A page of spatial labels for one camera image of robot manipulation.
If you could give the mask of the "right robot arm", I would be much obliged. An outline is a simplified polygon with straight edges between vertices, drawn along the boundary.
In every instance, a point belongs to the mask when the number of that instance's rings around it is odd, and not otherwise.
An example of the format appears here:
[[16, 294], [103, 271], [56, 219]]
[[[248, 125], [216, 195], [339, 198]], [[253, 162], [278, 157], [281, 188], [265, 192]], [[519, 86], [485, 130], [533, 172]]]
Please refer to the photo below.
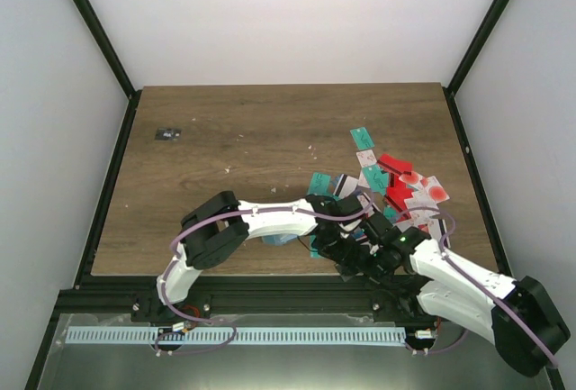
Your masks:
[[545, 287], [532, 277], [517, 280], [492, 272], [449, 250], [426, 231], [401, 231], [373, 214], [340, 228], [346, 241], [354, 231], [368, 239], [348, 267], [383, 282], [404, 268], [419, 286], [400, 297], [402, 314], [418, 321], [426, 314], [454, 322], [490, 342], [523, 376], [557, 367], [559, 349], [571, 333]]

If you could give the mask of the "teal VIP card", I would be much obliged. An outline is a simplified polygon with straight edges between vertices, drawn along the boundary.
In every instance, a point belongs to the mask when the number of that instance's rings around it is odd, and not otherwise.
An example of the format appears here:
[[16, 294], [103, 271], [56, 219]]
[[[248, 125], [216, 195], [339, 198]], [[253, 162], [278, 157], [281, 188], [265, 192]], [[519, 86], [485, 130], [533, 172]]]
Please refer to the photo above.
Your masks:
[[309, 195], [328, 195], [331, 176], [320, 172], [314, 172], [308, 188]]

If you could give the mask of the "teal card top right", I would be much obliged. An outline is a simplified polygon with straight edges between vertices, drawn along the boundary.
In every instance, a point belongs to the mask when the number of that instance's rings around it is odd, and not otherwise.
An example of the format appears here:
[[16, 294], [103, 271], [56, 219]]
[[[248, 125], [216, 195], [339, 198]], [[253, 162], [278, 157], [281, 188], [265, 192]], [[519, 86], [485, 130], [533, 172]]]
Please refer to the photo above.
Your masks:
[[351, 129], [350, 133], [359, 150], [369, 150], [374, 147], [374, 141], [365, 127]]

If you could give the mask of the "blue leather card holder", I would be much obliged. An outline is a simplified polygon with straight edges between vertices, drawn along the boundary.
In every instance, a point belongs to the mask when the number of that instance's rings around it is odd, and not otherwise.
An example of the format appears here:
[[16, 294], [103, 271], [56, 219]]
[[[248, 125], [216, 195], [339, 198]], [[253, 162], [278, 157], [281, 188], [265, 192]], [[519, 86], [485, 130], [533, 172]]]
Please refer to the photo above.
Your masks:
[[262, 242], [267, 245], [282, 246], [296, 239], [297, 236], [294, 234], [275, 234], [263, 236]]

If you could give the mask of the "small black card far left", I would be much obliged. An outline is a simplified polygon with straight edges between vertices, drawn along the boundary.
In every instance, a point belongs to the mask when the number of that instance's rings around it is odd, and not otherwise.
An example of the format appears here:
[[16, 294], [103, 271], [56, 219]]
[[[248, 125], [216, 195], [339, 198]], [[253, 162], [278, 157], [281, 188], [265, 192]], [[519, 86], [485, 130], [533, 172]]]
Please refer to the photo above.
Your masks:
[[177, 141], [182, 134], [178, 128], [158, 128], [155, 133], [156, 141]]

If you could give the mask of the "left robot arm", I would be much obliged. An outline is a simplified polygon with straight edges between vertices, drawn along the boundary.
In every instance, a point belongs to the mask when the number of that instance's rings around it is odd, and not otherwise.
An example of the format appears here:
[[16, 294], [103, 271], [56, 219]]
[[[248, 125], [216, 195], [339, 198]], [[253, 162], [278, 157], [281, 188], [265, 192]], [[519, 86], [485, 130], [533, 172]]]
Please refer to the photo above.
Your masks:
[[258, 204], [238, 200], [231, 191], [220, 192], [181, 221], [181, 231], [170, 243], [173, 257], [157, 277], [152, 310], [163, 321], [176, 320], [199, 275], [223, 263], [246, 240], [316, 236], [323, 225], [340, 233], [340, 225], [365, 213], [366, 208], [353, 195], [340, 200], [306, 195], [288, 203]]

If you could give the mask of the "black aluminium frame rail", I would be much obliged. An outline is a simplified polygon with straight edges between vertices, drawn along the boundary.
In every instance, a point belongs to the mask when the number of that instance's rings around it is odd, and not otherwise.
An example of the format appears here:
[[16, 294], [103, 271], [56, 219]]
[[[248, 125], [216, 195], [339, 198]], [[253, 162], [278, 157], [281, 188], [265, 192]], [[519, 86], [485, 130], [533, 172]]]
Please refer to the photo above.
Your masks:
[[435, 316], [469, 309], [490, 315], [489, 298], [479, 303], [453, 288], [400, 275], [390, 289], [362, 278], [335, 276], [199, 277], [190, 293], [173, 307], [164, 305], [153, 277], [89, 277], [77, 289], [58, 294], [55, 313], [127, 313], [134, 322], [167, 324], [188, 313], [218, 315], [349, 314], [369, 315], [398, 325], [431, 322]]

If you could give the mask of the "white card with red pattern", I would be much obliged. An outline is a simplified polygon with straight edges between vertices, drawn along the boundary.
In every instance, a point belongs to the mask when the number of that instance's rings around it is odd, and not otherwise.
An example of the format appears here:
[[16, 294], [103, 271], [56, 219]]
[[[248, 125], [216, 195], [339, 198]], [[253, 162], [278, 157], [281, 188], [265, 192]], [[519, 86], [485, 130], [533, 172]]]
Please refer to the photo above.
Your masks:
[[356, 157], [362, 168], [367, 168], [377, 163], [377, 159], [372, 149], [358, 151]]

